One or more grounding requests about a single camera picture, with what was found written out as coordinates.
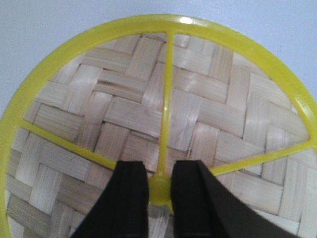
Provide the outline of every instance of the light blue background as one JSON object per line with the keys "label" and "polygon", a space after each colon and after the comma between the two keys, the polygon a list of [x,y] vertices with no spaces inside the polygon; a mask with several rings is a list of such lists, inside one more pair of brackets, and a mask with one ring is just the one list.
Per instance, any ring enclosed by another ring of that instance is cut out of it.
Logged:
{"label": "light blue background", "polygon": [[245,34],[317,99],[317,0],[1,0],[0,117],[20,83],[60,44],[104,22],[152,13],[194,16]]}

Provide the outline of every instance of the woven bamboo mat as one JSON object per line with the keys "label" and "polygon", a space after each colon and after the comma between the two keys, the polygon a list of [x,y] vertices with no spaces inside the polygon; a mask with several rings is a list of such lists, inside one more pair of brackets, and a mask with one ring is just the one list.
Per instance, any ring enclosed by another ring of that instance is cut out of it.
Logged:
{"label": "woven bamboo mat", "polygon": [[[102,44],[65,65],[38,93],[29,122],[112,160],[142,160],[156,171],[166,36],[133,35]],[[174,40],[167,172],[182,159],[209,166],[308,140],[282,90],[256,65],[215,43]],[[14,238],[66,238],[112,171],[20,128],[7,169]],[[266,219],[301,237],[317,234],[313,149],[218,179]],[[149,207],[152,238],[171,238],[172,216]]]}

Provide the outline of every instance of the woven basket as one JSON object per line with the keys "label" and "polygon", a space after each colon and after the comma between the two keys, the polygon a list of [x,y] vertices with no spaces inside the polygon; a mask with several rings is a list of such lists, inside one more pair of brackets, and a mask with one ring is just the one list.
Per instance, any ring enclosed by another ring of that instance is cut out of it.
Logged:
{"label": "woven basket", "polygon": [[[69,237],[117,160],[141,160],[149,176],[157,171],[167,38],[144,33],[97,45],[37,93],[7,165],[13,238]],[[172,65],[166,173],[176,160],[213,168],[282,150],[217,178],[264,218],[314,237],[316,151],[283,153],[311,138],[297,107],[258,66],[215,42],[175,34]],[[172,221],[166,207],[151,205],[149,237],[173,237]]]}

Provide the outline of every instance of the bamboo strip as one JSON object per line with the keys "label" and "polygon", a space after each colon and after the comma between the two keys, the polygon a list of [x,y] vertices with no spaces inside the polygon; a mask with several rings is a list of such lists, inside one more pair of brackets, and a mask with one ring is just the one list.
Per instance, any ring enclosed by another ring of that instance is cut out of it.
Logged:
{"label": "bamboo strip", "polygon": [[255,157],[247,158],[241,161],[231,162],[227,165],[218,166],[215,168],[210,168],[210,171],[215,175],[221,175],[237,170],[243,170],[248,168],[248,166],[260,165],[261,163],[265,163],[271,160],[275,160],[276,158],[288,156],[292,153],[297,153],[298,151],[302,151],[305,149],[309,149],[313,147],[312,141],[306,141],[297,145],[290,146],[283,150],[274,151],[267,154],[258,155]]}
{"label": "bamboo strip", "polygon": [[288,158],[317,170],[317,154],[314,149],[307,149],[299,153],[289,155]]}
{"label": "bamboo strip", "polygon": [[73,211],[73,214],[72,214],[72,219],[71,219],[71,224],[70,226],[72,228],[77,228],[81,223],[82,221],[85,219],[85,216],[79,212],[77,212],[76,210]]}
{"label": "bamboo strip", "polygon": [[146,135],[146,134],[143,134],[143,133],[134,131],[134,130],[130,131],[130,134],[131,134],[131,135],[138,136],[138,137],[143,138],[143,139],[146,139],[146,140],[149,140],[149,141],[154,142],[154,143],[158,143],[158,142],[159,142],[159,139],[160,139],[160,138],[155,138],[155,137],[153,137],[153,136]]}
{"label": "bamboo strip", "polygon": [[249,61],[247,58],[236,52],[233,53],[232,63],[233,65],[245,68],[251,73],[258,74],[268,79],[268,76],[257,65],[255,65],[253,62]]}
{"label": "bamboo strip", "polygon": [[4,196],[5,196],[5,209],[8,208],[8,203],[9,203],[9,199],[11,196],[11,192],[9,192],[8,190],[4,190]]}
{"label": "bamboo strip", "polygon": [[81,65],[69,84],[61,108],[82,115],[101,71],[98,67]]}
{"label": "bamboo strip", "polygon": [[187,48],[189,50],[201,53],[203,51],[204,44],[204,39],[191,36]]}
{"label": "bamboo strip", "polygon": [[52,143],[45,144],[40,162],[56,171],[84,181],[92,162]]}
{"label": "bamboo strip", "polygon": [[10,194],[14,194],[24,201],[30,201],[32,187],[20,182],[10,175],[6,176],[6,189],[10,192]]}
{"label": "bamboo strip", "polygon": [[86,183],[100,189],[104,189],[112,176],[112,171],[100,165],[92,163],[86,179]]}
{"label": "bamboo strip", "polygon": [[[281,150],[289,145],[288,132],[270,125],[267,131],[266,152]],[[287,157],[263,164],[262,177],[268,181],[283,185],[286,173]]]}
{"label": "bamboo strip", "polygon": [[113,50],[118,39],[98,45],[98,48]]}
{"label": "bamboo strip", "polygon": [[300,221],[303,211],[306,181],[307,167],[296,161],[288,160],[283,196],[278,214],[280,217],[295,222]]}
{"label": "bamboo strip", "polygon": [[73,209],[56,202],[52,211],[49,238],[68,238]]}
{"label": "bamboo strip", "polygon": [[71,237],[75,231],[76,231],[76,229],[71,227],[70,230],[69,230],[69,235],[68,236]]}
{"label": "bamboo strip", "polygon": [[[158,61],[165,63],[166,44],[162,47]],[[188,71],[208,75],[211,64],[211,56],[207,57],[195,51],[190,51],[178,46],[174,47],[173,65],[178,68],[184,68]]]}
{"label": "bamboo strip", "polygon": [[82,117],[42,104],[34,124],[74,142],[82,124]]}
{"label": "bamboo strip", "polygon": [[197,121],[242,137],[244,113],[229,105],[202,99]]}
{"label": "bamboo strip", "polygon": [[245,112],[249,83],[250,72],[246,69],[233,65],[231,69],[227,104]]}
{"label": "bamboo strip", "polygon": [[[144,37],[155,39],[158,41],[167,42],[167,35],[165,33],[145,33]],[[174,45],[186,48],[188,46],[190,36],[175,34],[174,35]]]}
{"label": "bamboo strip", "polygon": [[268,124],[268,101],[250,93],[243,140],[264,148]]}
{"label": "bamboo strip", "polygon": [[103,48],[93,48],[86,52],[81,64],[124,73],[131,59],[132,56],[124,53]]}
{"label": "bamboo strip", "polygon": [[11,217],[8,217],[8,221],[10,225],[11,236],[13,238],[23,238],[24,226],[16,222]]}
{"label": "bamboo strip", "polygon": [[[220,160],[214,160],[214,166],[221,166],[226,164],[225,162],[222,162]],[[219,180],[219,182],[225,186],[226,189],[228,189],[229,191],[231,190],[232,187],[232,182],[235,176],[235,172],[231,172],[231,173],[226,173],[223,175],[218,175],[217,179]]]}
{"label": "bamboo strip", "polygon": [[258,213],[260,216],[264,217],[265,219],[269,220],[270,222],[276,224],[277,226],[281,227],[282,229],[296,235],[297,234],[297,230],[299,227],[299,223],[298,222],[294,222],[291,220],[287,220],[285,218],[282,217],[278,217],[275,215],[272,215],[270,213],[264,212],[264,211],[260,211],[257,209],[254,209],[254,211],[256,213]]}
{"label": "bamboo strip", "polygon": [[29,131],[20,127],[12,143],[12,146],[11,146],[12,149],[18,152],[22,152],[28,136],[29,136]]}
{"label": "bamboo strip", "polygon": [[99,198],[101,192],[100,188],[63,175],[57,200],[80,213],[87,214]]}
{"label": "bamboo strip", "polygon": [[274,103],[270,103],[269,118],[275,126],[303,138],[304,140],[308,140],[309,134],[298,114]]}
{"label": "bamboo strip", "polygon": [[174,45],[186,48],[188,46],[190,38],[191,37],[188,35],[175,34]]}
{"label": "bamboo strip", "polygon": [[305,140],[304,138],[302,137],[298,137],[294,134],[289,134],[289,145],[297,145],[297,144],[300,144],[300,143],[303,143],[307,140]]}
{"label": "bamboo strip", "polygon": [[278,104],[287,109],[290,108],[291,102],[281,88],[266,76],[251,73],[250,76],[250,92]]}
{"label": "bamboo strip", "polygon": [[23,238],[40,238],[38,235],[36,235],[33,231],[31,231],[29,228],[24,229]]}
{"label": "bamboo strip", "polygon": [[307,170],[307,185],[303,204],[303,213],[298,235],[302,237],[314,238],[317,236],[317,172],[312,169]]}
{"label": "bamboo strip", "polygon": [[115,51],[132,55],[137,46],[140,35],[121,37],[115,41],[113,49]]}
{"label": "bamboo strip", "polygon": [[141,38],[126,74],[148,81],[161,47],[161,41],[145,37]]}
{"label": "bamboo strip", "polygon": [[294,106],[294,104],[291,105],[291,111],[298,114],[298,111],[297,111],[296,107]]}
{"label": "bamboo strip", "polygon": [[[230,133],[221,131],[218,136],[215,158],[224,162],[239,161],[248,157],[264,153],[262,147],[251,144]],[[260,175],[261,165],[245,168],[254,174]]]}
{"label": "bamboo strip", "polygon": [[212,56],[211,68],[209,76],[226,82],[229,82],[232,67],[233,51],[218,45]]}
{"label": "bamboo strip", "polygon": [[34,100],[39,103],[45,103],[60,108],[67,90],[68,86],[49,81],[36,95]]}
{"label": "bamboo strip", "polygon": [[52,143],[62,146],[63,148],[66,148],[69,151],[72,151],[76,154],[78,154],[79,156],[84,156],[85,158],[87,158],[90,161],[94,161],[95,163],[98,163],[102,166],[105,166],[107,168],[110,169],[114,169],[115,168],[115,162],[105,158],[99,154],[96,154],[90,150],[84,149],[72,142],[69,142],[57,135],[54,135],[44,129],[41,129],[40,127],[30,124],[27,121],[21,121],[21,126],[36,133],[37,135],[40,135],[42,138],[45,138],[46,140],[51,141]]}
{"label": "bamboo strip", "polygon": [[163,41],[163,42],[167,41],[167,34],[163,32],[143,33],[142,36],[145,38],[149,38],[149,39],[153,39],[157,41]]}
{"label": "bamboo strip", "polygon": [[43,238],[48,237],[50,216],[17,196],[11,195],[7,214],[21,225],[31,229],[38,236]]}
{"label": "bamboo strip", "polygon": [[94,89],[96,91],[140,102],[145,87],[146,82],[137,78],[114,71],[103,70]]}
{"label": "bamboo strip", "polygon": [[164,73],[165,65],[157,62],[141,101],[142,106],[159,113],[162,111]]}
{"label": "bamboo strip", "polygon": [[191,36],[187,48],[211,57],[216,49],[216,44],[199,37]]}
{"label": "bamboo strip", "polygon": [[129,129],[105,123],[102,127],[95,152],[117,161],[122,154],[129,132]]}
{"label": "bamboo strip", "polygon": [[30,205],[50,214],[55,203],[62,173],[40,165],[30,197]]}
{"label": "bamboo strip", "polygon": [[166,170],[165,172],[171,176],[174,164],[177,160],[186,160],[187,153],[184,151],[167,148]]}
{"label": "bamboo strip", "polygon": [[143,161],[149,171],[156,171],[159,157],[159,145],[142,139],[135,135],[129,135],[121,160]]}
{"label": "bamboo strip", "polygon": [[237,172],[231,192],[251,206],[277,214],[283,187],[252,175]]}
{"label": "bamboo strip", "polygon": [[174,88],[210,99],[212,101],[225,103],[228,84],[202,74],[181,69],[176,74]]}
{"label": "bamboo strip", "polygon": [[170,111],[169,147],[187,151],[200,109],[201,97],[173,90]]}
{"label": "bamboo strip", "polygon": [[166,227],[169,220],[169,210],[166,207],[158,207],[149,205],[149,237],[151,238],[164,238]]}
{"label": "bamboo strip", "polygon": [[20,163],[21,155],[21,152],[11,149],[10,158],[6,167],[6,173],[8,175],[15,177],[16,171]]}
{"label": "bamboo strip", "polygon": [[16,171],[15,178],[17,180],[31,187],[33,186],[45,143],[46,142],[37,135],[29,135]]}
{"label": "bamboo strip", "polygon": [[35,120],[35,117],[40,109],[41,103],[39,102],[33,102],[31,106],[29,107],[28,111],[24,115],[24,119],[29,121],[30,123],[33,123]]}
{"label": "bamboo strip", "polygon": [[53,77],[52,82],[68,85],[78,70],[84,55],[85,54],[81,54],[64,65]]}
{"label": "bamboo strip", "polygon": [[208,167],[213,166],[219,129],[203,123],[196,123],[187,158],[201,160]]}
{"label": "bamboo strip", "polygon": [[[123,161],[143,161],[147,170],[155,172],[159,157],[159,145],[152,141],[129,135],[121,159]],[[176,160],[185,160],[186,153],[167,149],[166,173],[171,175]]]}
{"label": "bamboo strip", "polygon": [[83,124],[79,130],[76,144],[93,151],[101,132],[101,125],[112,95],[93,92],[85,110]]}
{"label": "bamboo strip", "polygon": [[161,115],[119,97],[111,101],[105,121],[159,137]]}
{"label": "bamboo strip", "polygon": [[166,231],[164,238],[173,238],[174,237],[174,218],[173,216],[169,216]]}

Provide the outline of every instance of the yellow plastic ring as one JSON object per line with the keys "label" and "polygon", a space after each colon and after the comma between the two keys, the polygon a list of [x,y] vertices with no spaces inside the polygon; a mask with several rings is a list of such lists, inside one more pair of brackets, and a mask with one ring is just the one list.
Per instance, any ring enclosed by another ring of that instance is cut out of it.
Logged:
{"label": "yellow plastic ring", "polygon": [[[241,161],[239,163],[228,165],[227,167],[215,168],[212,170],[214,174],[234,171],[307,148],[317,149],[317,105],[313,97],[290,69],[288,69],[277,57],[253,40],[219,24],[179,15],[142,15],[112,21],[75,36],[48,55],[27,76],[4,112],[3,117],[0,120],[0,237],[11,237],[4,197],[5,172],[10,154],[10,147],[17,129],[24,123],[23,116],[36,94],[63,65],[77,55],[104,42],[145,32],[165,32],[168,34],[169,39],[171,39],[174,34],[192,35],[213,41],[243,55],[259,66],[279,85],[294,104],[306,125],[310,134],[308,142],[290,147],[288,150],[283,150],[282,152],[277,151],[270,155],[263,155],[248,161]],[[169,52],[167,52],[167,58],[168,57],[172,59]],[[165,83],[168,82],[168,84],[165,84],[165,87],[168,91],[171,87],[171,82],[170,80],[167,80],[167,75],[168,73],[166,73]],[[166,105],[168,105],[169,98],[167,97],[166,100]],[[167,137],[168,127],[165,126],[161,134],[166,134]],[[73,151],[77,152],[77,150],[79,150],[77,147],[73,148]],[[163,170],[164,143],[160,150],[160,153],[163,155],[162,159],[160,158],[162,164],[159,164],[158,169]],[[86,150],[80,151],[80,154],[85,153],[87,153]],[[103,159],[95,156],[94,160],[102,164]],[[111,164],[111,162],[108,164],[111,168],[113,168],[114,165],[115,164]]]}

